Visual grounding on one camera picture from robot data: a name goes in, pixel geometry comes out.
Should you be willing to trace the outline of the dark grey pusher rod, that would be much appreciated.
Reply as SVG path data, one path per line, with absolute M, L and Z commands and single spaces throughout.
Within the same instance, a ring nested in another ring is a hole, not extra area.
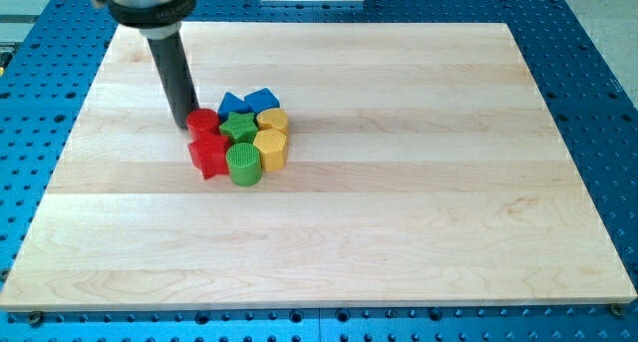
M 186 129 L 186 118 L 199 108 L 189 64 L 178 32 L 148 39 L 175 125 Z

